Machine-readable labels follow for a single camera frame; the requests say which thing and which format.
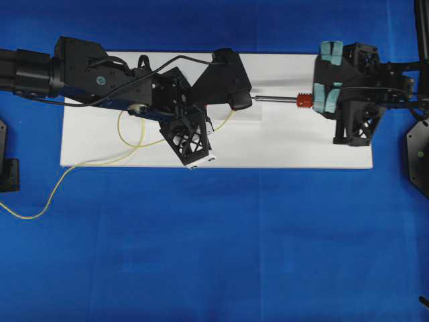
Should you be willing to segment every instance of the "yellow cable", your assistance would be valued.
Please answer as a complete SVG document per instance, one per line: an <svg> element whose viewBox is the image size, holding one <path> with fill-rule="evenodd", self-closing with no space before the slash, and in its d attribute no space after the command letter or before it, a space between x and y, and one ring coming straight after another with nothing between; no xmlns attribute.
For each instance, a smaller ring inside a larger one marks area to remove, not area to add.
<svg viewBox="0 0 429 322"><path fill-rule="evenodd" d="M89 161L85 161L85 162L81 162L78 163L75 166L70 167L69 169L66 170L66 172L64 172L62 174L62 176L60 177L60 180L58 180L58 182L55 184L54 189L52 189L52 192L49 195L48 201L45 204L45 207L42 209L42 211L40 211L38 214L34 215L34 216L22 216L18 213L16 213L15 211L11 210L7 205L3 204L2 202L0 202L0 207L4 208L8 213L12 214L13 216L20 218L20 219L25 219L25 220L30 220L30 219L36 219L40 216L42 216L49 208L51 202L52 202L52 198L54 197L56 191L58 190L58 187L60 186L60 184L62 183L62 181L64 180L64 178L67 176L67 174L69 174L70 172L72 172L73 170L75 170L78 167L82 167L82 166L106 166L108 164L112 164L118 161L121 161L123 159L125 159L126 157L132 155L135 151L137 151L140 148L144 148L146 146L152 146L154 144L158 144L162 141L165 140L158 140L158 141L154 141L152 143L148 143L148 144L141 144L144 140L145 137L145 124L144 124L144 119L141 119L141 136L140 136L140 140L139 143L137 145L133 145L128 143L127 141L124 140L123 136L121 135L121 129L120 129L120 120L121 120L121 116L123 114L124 111L119 113L118 116L118 120L117 120L117 131L119 134L119 138L121 139L121 141L125 144L127 144L128 146L131 146L133 149L128 151L126 154L124 154L123 156L114 159L112 161L108 161L108 162L101 162L101 163L94 163L94 162L89 162ZM222 126L224 126L226 124L226 122L228 122L228 120L231 118L231 116L234 114L234 111L231 110L231 112L228 114L227 118L214 130L218 131L220 130L220 128L222 128Z"/></svg>
<svg viewBox="0 0 429 322"><path fill-rule="evenodd" d="M234 114L234 110L232 109L231 112L229 112L227 118L224 119L223 122L217 128L215 128L214 130L215 131L220 130L222 128L222 126L224 126L229 121L229 119L231 118L231 116L233 116L233 114Z"/></svg>
<svg viewBox="0 0 429 322"><path fill-rule="evenodd" d="M141 136L140 136L140 141L139 141L139 145L142 143L143 139L145 136L145 126L144 126L144 119L141 119ZM49 208L51 202L52 202L52 198L54 197L56 191L58 190L58 187L60 186L61 182L64 180L64 178L66 177L67 174L69 174L70 172L72 172L74 169L81 167L81 166L106 166L108 164L112 164L118 161L121 161L123 159L125 159L126 157L132 155L132 153L134 153L135 151L137 151L139 148L136 147L134 149L132 149L131 151L127 152L126 154L124 154L123 156L114 159L112 161L108 161L108 162L102 162L102 163L93 163L93 162L81 162L75 166L72 166L71 168L69 168L65 173L62 174L62 176L60 177L60 180L58 180L58 182L56 183L54 189L52 189L52 192L49 195L48 201L45 204L45 207L42 209L42 211L40 211L37 215L34 216L22 216L19 215L18 213L16 213L15 211L11 210L8 206L6 206L5 204L0 202L0 206L3 207L8 213L12 214L13 216L20 218L20 219L36 219L40 216L42 216Z"/></svg>
<svg viewBox="0 0 429 322"><path fill-rule="evenodd" d="M125 144L127 144L128 146L131 146L131 147L133 147L133 148L144 148L144 147L146 147L146 146L153 146L153 145L155 145L155 144L158 144L158 143L161 143L161 142L163 142L163 141L165 141L164 139L162 139L162 140L159 140L159 141L154 141L154 142L152 142L152 143L148 143L148 144L143 144L143 145L134 145L134 144L131 144L131 143L129 143L127 140L125 140L124 139L124 137L122 136L122 133L121 133L121 116L122 116L122 114L123 114L123 112L124 111L122 111L122 112L120 112L120 114L119 114L119 117L118 117L118 122L117 122L117 131L118 131L118 136L119 136L119 139L123 142L123 143L125 143ZM225 124L226 124L226 122L228 122L228 120L231 118L231 116L233 116L233 114L234 114L234 111L233 110L231 110L231 112L229 112L229 114L228 114L228 116L227 116L227 118L226 119L224 119L223 120L223 122L217 127L217 128L215 128L214 129L214 131L218 131L218 130L220 130L221 128L222 128L222 126L224 126Z"/></svg>

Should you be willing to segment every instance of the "white connector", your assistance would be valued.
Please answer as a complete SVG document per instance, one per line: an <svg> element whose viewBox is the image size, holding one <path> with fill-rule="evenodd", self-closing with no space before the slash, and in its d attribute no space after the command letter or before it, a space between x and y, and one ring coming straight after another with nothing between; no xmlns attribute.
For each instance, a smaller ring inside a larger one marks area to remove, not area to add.
<svg viewBox="0 0 429 322"><path fill-rule="evenodd" d="M213 154L213 151L210 150L208 152L208 156L205 156L204 158L201 158L192 163L189 163L188 165L186 165L186 167L192 170L192 169L198 168L204 162L212 162L212 161L215 161L216 159L217 157Z"/></svg>

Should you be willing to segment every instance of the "black cable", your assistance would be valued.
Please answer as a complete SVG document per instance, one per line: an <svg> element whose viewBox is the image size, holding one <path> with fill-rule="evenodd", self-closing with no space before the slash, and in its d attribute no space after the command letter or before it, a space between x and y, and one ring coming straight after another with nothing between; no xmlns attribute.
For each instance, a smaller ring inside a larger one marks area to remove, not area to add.
<svg viewBox="0 0 429 322"><path fill-rule="evenodd" d="M331 86L331 88L335 89L355 89L355 90L380 90L380 91L394 91L407 95L413 95L417 97L421 97L424 99L429 99L428 96L422 95L416 92L405 91L403 89L395 89L394 87L366 87L366 86Z"/></svg>
<svg viewBox="0 0 429 322"><path fill-rule="evenodd" d="M93 101L91 103L81 103L81 104L75 104L75 103L63 103L63 102L55 102L55 101L49 101L46 99L38 99L37 97L23 97L24 99L29 99L31 101L36 101L36 102L41 102L41 103L47 103L47 104L53 104L53 105L59 105L59 106L70 106L70 107L86 107L86 106L93 106L93 105L98 105L101 102L105 101L106 99L112 97L113 95L119 93L120 91L123 91L124 89L131 87L133 85L136 85L137 83L140 83L141 81L144 81L145 79L153 76L154 74L156 74L157 72L159 72L161 69L167 67L169 64L171 64L172 62L176 61L177 59L186 59L186 60L190 60L192 62L199 62L200 64L205 64L205 65L225 65L226 62L206 62L205 60L199 60L196 58L192 58L189 56L185 56L185 55L178 55L172 59L170 59L169 61L165 62L164 64L162 64L160 67L158 67L157 69L153 70L152 72L150 72L149 74L146 74L144 76L141 76L135 80L132 80L131 82L128 82L124 85L121 85L120 87L114 89L113 91L111 91L110 93L106 94L105 96L101 97L100 99L97 99L96 101Z"/></svg>

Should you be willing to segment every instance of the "cylindrical motor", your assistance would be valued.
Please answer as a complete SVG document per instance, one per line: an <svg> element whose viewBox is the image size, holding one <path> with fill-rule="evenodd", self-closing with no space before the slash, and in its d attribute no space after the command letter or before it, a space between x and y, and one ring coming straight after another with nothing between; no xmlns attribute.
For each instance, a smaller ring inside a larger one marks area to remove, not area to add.
<svg viewBox="0 0 429 322"><path fill-rule="evenodd" d="M53 98L63 86L57 58L27 50L0 50L0 90L23 97Z"/></svg>

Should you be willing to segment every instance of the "wire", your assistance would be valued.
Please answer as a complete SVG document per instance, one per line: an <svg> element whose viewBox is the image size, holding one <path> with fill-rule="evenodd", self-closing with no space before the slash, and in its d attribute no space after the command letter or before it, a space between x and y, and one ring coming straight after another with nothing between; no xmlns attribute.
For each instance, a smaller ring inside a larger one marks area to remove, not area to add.
<svg viewBox="0 0 429 322"><path fill-rule="evenodd" d="M234 112L235 111L232 109L231 112L229 112L227 118L224 119L223 122L217 128L215 128L213 131L220 130L229 121L229 119L233 116Z"/></svg>
<svg viewBox="0 0 429 322"><path fill-rule="evenodd" d="M405 91L403 89L395 89L394 87L366 87L366 86L331 86L331 87L335 89L394 91L394 92L399 92L407 95L413 95L416 97L422 97L424 99L429 99L429 97L426 95L422 95L411 91Z"/></svg>
<svg viewBox="0 0 429 322"><path fill-rule="evenodd" d="M161 142L164 142L164 141L165 141L165 139L162 139L162 140L158 140L158 141L154 141L154 142L152 142L152 143L142 144L142 145L134 145L134 144L129 143L129 142L128 142L128 141L127 141L127 140L122 136L122 133L121 133L121 116L122 116L123 112L125 112L125 111L120 112L119 117L118 117L118 122L117 122L117 131L118 131L118 136L119 136L119 139L120 139L123 143L125 143L125 144L127 144L128 146L131 146L131 147L133 147L133 148L144 148L144 147L146 147L146 146L154 146L155 144L158 144L158 143L161 143ZM227 118L226 118L226 119L224 119L224 120L223 120L223 122L222 122L222 123L221 123L217 128L215 128L215 129L214 129L214 131L218 131L218 130L220 130L220 128L222 128L222 127L226 124L226 122L228 122L228 120L231 118L231 116L233 116L233 114L234 114L234 111L233 111L233 110L231 110L231 112L229 112L229 114L228 114Z"/></svg>
<svg viewBox="0 0 429 322"><path fill-rule="evenodd" d="M200 64L205 64L205 65L225 65L226 64L225 62L206 62L205 60L199 60L199 59L192 58L192 57L185 56L185 55L178 55L176 57L173 57L169 61L163 63L160 67L158 67L157 69L153 70L149 74L143 75L141 77L138 77L135 80L132 80L131 82L125 83L124 85L121 85L120 87L117 87L116 89L114 89L110 93L106 94L105 96L101 97L100 99L97 99L96 101L93 101L93 102L90 102L90 103L79 103L78 104L78 103L56 102L56 101L49 101L49 100L46 100L46 99L39 99L37 97L23 97L23 98L24 99L29 99L31 101L36 101L36 102L41 102L41 103L47 103L47 104L53 104L53 105L59 105L59 106L87 107L87 106L98 105L98 104L102 103L103 101L105 101L106 99L112 97L113 95L118 94L119 92L123 91L124 89L127 89L128 87L131 87L133 85L136 85L136 84L140 83L141 81L144 81L145 79L153 76L154 74L156 74L157 72L159 72L161 69L167 67L169 64L171 64L172 62L176 61L177 59L186 59L186 60L190 60L192 62L198 62Z"/></svg>
<svg viewBox="0 0 429 322"><path fill-rule="evenodd" d="M119 113L118 122L117 122L117 126L116 126L117 131L118 131L119 139L123 143L127 144L128 146L131 146L132 148L144 148L146 146L153 146L155 144L158 144L158 143L161 143L161 142L165 141L164 139L162 139L162 140L159 140L159 141L155 141L155 142L148 143L148 144L142 144L142 145L139 145L139 144L138 145L134 145L134 144L131 144L131 143L127 142L124 139L124 137L122 136L122 133L121 133L121 116L122 116L123 112L125 112L125 111L122 111L122 112Z"/></svg>
<svg viewBox="0 0 429 322"><path fill-rule="evenodd" d="M140 148L144 148L146 146L152 146L152 145L158 144L158 143L160 143L162 141L165 141L165 140L158 140L158 141L154 141L154 142L148 143L148 144L141 144L143 142L143 140L144 140L145 131L146 131L146 129L145 129L145 123L144 123L145 119L141 119L141 135L140 135L139 143L137 145L133 145L133 144L130 144L127 141L125 141L123 139L123 136L121 135L121 128L120 128L120 120L121 120L121 116L122 116L123 112L124 111L121 111L119 113L119 116L118 116L118 120L117 120L117 132L119 134L119 137L121 138L121 141L123 143L127 144L128 146L133 147L133 149L131 149L130 151L128 151L127 153L125 153L123 156L120 156L120 157L118 157L118 158L116 158L114 160L108 161L108 162L94 163L93 161L85 161L85 162L78 163L77 165L72 166L69 169L67 169L62 174L62 176L60 177L60 180L58 180L58 182L55 184L54 188L52 189L52 192L50 193L50 195L48 197L48 200L46 201L45 207L42 209L42 211L40 211L36 215L33 215L33 216L23 216L23 215L20 215L20 214L16 213L15 211L13 211L12 209L10 209L7 205L5 205L2 202L0 202L0 207L2 207L8 213L10 213L11 215L13 215L14 217L19 218L19 219L24 219L24 220L37 219L38 217L42 216L48 210L49 206L51 205L52 198L54 198L54 195L56 194L56 192L58 190L58 187L64 181L64 179L66 178L67 174L69 174L73 170L76 170L77 168L83 167L83 166L87 166L87 167L91 167L91 166L106 166L108 164L112 164L112 163L115 163L115 162L118 162L118 161L121 161L121 160L127 158L128 156L132 155L134 152L136 152ZM234 111L231 110L231 112L228 114L227 118L216 129L214 129L214 130L215 131L220 130L220 128L222 128L226 124L226 122L228 122L228 120L230 120L230 118L231 118L231 116L233 114L234 114Z"/></svg>
<svg viewBox="0 0 429 322"><path fill-rule="evenodd" d="M140 136L140 141L139 141L139 145L142 143L142 141L144 140L145 137L145 124L144 124L144 119L141 119L141 136ZM52 202L52 198L54 197L56 191L58 190L58 187L60 186L60 184L62 183L62 181L64 180L64 178L66 178L67 174L69 174L70 172L72 172L73 170L75 170L78 167L82 167L82 166L106 166L108 164L112 164L118 161L121 161L123 159L125 159L126 157L132 155L135 151L137 151L139 148L134 148L130 151L128 151L127 153L125 153L123 156L116 158L112 161L108 161L108 162L102 162L102 163L94 163L92 161L85 161L85 162L81 162L75 166L72 166L71 168L67 169L66 172L64 172L62 174L62 176L60 177L60 180L58 180L58 182L55 184L55 187L52 189L52 192L49 195L48 201L46 201L45 207L42 209L42 211L40 211L38 214L33 215L33 216L22 216L18 213L16 213L15 211L11 210L8 206L6 206L5 204L3 204L2 202L0 202L0 207L4 208L8 213L10 213L11 215L15 216L16 218L20 218L20 219L25 219L25 220L31 220L31 219L36 219L40 216L42 216L49 208L51 202Z"/></svg>

